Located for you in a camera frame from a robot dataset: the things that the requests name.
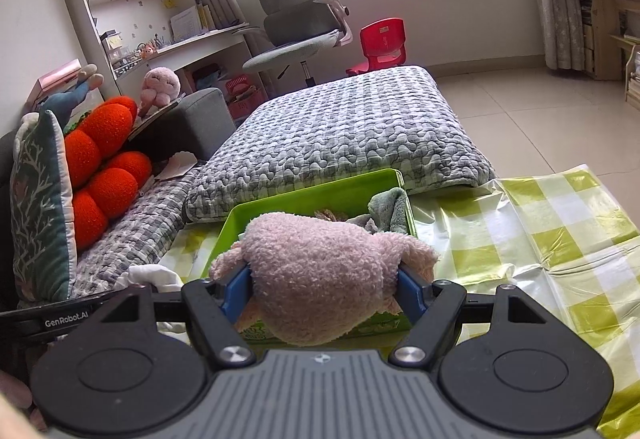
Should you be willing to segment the pink bunny plush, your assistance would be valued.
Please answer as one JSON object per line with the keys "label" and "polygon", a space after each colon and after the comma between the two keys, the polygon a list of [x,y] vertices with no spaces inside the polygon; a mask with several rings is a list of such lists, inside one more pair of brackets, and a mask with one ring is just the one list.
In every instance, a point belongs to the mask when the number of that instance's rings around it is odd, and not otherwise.
{"label": "pink bunny plush", "polygon": [[371,234],[349,222],[268,212],[213,260],[208,275],[219,280],[247,265],[253,297],[236,327],[262,322],[280,341],[317,346],[375,313],[399,313],[399,267],[433,281],[437,260],[433,247],[411,235]]}

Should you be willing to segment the green grey towel cloth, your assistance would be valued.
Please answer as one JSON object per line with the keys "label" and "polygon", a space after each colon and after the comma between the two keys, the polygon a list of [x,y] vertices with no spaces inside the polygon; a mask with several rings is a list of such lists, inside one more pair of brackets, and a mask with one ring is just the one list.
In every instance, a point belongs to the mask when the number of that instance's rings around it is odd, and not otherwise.
{"label": "green grey towel cloth", "polygon": [[403,188],[390,188],[375,194],[368,203],[367,211],[355,217],[330,211],[328,208],[316,210],[314,217],[329,222],[348,222],[365,229],[371,234],[393,232],[409,234],[409,199]]}

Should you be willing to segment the white cloth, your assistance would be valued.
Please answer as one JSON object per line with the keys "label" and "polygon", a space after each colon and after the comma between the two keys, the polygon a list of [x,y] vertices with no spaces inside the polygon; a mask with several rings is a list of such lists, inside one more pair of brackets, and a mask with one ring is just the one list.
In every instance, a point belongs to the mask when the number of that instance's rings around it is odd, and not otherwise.
{"label": "white cloth", "polygon": [[175,271],[155,263],[155,265],[130,266],[127,271],[117,277],[114,289],[122,291],[130,286],[146,284],[161,294],[178,293],[182,289],[183,281]]}

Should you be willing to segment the green plastic box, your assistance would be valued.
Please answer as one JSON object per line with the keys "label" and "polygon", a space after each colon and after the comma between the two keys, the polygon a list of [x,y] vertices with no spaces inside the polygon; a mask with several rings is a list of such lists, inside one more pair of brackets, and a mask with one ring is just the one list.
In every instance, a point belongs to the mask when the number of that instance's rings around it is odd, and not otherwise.
{"label": "green plastic box", "polygon": [[[399,171],[383,169],[240,204],[232,208],[219,227],[215,245],[205,264],[209,266],[218,255],[228,251],[244,232],[247,223],[265,212],[282,211],[314,217],[318,212],[328,210],[336,217],[349,219],[367,214],[371,197],[404,186],[405,181]],[[409,329],[405,315],[377,313],[330,345],[334,348],[365,344],[387,346],[398,341]]]}

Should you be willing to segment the white paper scrap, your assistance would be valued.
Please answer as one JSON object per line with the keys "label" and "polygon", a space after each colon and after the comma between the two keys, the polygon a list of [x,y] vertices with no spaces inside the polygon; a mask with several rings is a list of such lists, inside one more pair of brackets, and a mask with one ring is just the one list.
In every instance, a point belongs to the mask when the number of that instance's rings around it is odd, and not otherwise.
{"label": "white paper scrap", "polygon": [[191,152],[178,152],[168,159],[163,170],[155,176],[156,181],[166,181],[184,176],[196,164],[198,159]]}

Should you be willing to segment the green yellow checkered sheet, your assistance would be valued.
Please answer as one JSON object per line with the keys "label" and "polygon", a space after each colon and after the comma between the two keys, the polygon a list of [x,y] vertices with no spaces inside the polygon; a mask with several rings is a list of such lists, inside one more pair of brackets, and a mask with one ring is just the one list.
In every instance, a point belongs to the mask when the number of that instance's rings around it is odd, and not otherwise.
{"label": "green yellow checkered sheet", "polygon": [[[605,438],[639,434],[639,230],[586,165],[479,188],[411,195],[410,232],[438,254],[438,279],[472,294],[526,292],[608,362]],[[206,277],[222,223],[188,225],[160,259],[183,282]]]}

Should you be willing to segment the orange segmented plush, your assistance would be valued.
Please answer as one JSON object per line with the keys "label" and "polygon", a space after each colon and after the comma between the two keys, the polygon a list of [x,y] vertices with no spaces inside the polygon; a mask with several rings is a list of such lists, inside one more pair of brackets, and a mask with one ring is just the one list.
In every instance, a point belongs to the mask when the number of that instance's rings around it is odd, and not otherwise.
{"label": "orange segmented plush", "polygon": [[151,159],[124,149],[137,113],[133,99],[119,96],[99,105],[65,137],[78,251],[90,248],[126,214],[151,178]]}

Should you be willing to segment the grey patterned quilt cushion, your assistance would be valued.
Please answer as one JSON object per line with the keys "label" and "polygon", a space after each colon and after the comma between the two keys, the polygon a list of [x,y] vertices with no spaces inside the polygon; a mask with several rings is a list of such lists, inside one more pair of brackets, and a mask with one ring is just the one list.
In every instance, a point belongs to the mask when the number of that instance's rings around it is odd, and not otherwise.
{"label": "grey patterned quilt cushion", "polygon": [[196,175],[191,222],[239,204],[393,168],[409,193],[476,188],[495,169],[421,66],[399,66],[287,93],[254,110]]}

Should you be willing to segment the red storage basket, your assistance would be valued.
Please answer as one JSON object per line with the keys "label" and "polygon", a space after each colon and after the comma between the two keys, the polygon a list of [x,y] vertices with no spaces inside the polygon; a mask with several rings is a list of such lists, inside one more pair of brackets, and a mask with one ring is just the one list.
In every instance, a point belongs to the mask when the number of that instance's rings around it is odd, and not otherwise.
{"label": "red storage basket", "polygon": [[224,83],[226,102],[234,120],[244,118],[268,101],[268,95],[261,87],[253,84],[250,77],[243,74]]}

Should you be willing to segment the green tree pattern pillow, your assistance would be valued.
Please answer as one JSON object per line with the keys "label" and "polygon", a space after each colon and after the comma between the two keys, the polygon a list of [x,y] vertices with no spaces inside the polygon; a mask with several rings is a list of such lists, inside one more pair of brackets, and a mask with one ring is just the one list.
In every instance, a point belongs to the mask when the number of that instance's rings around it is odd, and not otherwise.
{"label": "green tree pattern pillow", "polygon": [[46,110],[22,118],[10,176],[13,273],[23,305],[70,298],[75,281],[73,188],[64,134]]}

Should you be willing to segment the pink octopus plush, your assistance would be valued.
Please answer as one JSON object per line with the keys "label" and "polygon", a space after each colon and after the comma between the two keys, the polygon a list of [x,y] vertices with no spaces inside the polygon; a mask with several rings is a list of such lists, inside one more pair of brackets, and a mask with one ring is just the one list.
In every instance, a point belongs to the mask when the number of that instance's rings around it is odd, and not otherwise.
{"label": "pink octopus plush", "polygon": [[163,108],[178,99],[181,84],[176,73],[167,67],[155,67],[143,78],[139,116],[145,118],[152,106]]}

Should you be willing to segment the red plastic chair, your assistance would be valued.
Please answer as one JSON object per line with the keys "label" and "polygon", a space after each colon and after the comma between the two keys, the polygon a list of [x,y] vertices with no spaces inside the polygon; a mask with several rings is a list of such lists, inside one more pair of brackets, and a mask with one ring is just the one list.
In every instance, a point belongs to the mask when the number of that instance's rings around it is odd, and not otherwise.
{"label": "red plastic chair", "polygon": [[405,23],[400,17],[387,17],[360,29],[360,46],[366,60],[346,69],[357,76],[404,65],[407,60]]}

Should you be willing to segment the blue plush doll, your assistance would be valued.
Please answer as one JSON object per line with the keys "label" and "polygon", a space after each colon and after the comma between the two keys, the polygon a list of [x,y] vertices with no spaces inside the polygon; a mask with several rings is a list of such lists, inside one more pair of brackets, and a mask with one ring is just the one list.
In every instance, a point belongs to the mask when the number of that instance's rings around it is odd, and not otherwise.
{"label": "blue plush doll", "polygon": [[103,81],[104,77],[94,64],[81,67],[75,86],[66,91],[49,95],[36,107],[36,112],[42,114],[50,110],[58,120],[58,125],[65,128],[72,117],[74,108],[85,101],[91,90],[99,89]]}

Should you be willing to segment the pink box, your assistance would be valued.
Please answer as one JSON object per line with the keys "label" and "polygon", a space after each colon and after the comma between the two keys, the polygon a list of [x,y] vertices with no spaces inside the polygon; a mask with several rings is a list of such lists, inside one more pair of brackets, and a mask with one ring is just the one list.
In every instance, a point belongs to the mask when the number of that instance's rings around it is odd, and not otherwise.
{"label": "pink box", "polygon": [[32,112],[37,105],[47,99],[51,94],[64,92],[73,88],[77,82],[77,77],[81,70],[81,64],[78,58],[66,63],[58,69],[46,75],[40,76],[32,87],[32,91],[24,105],[24,112]]}

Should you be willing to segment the grey office chair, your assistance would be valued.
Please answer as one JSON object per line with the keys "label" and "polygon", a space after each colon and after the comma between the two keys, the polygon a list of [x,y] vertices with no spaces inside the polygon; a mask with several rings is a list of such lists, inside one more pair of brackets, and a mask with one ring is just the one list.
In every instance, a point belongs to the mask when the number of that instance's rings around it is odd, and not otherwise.
{"label": "grey office chair", "polygon": [[303,69],[308,87],[316,81],[308,60],[318,52],[352,42],[347,23],[349,9],[342,0],[259,0],[265,13],[260,27],[247,27],[243,35],[255,35],[272,44],[272,49],[243,64],[244,72],[258,74],[270,69],[285,72],[291,65]]}

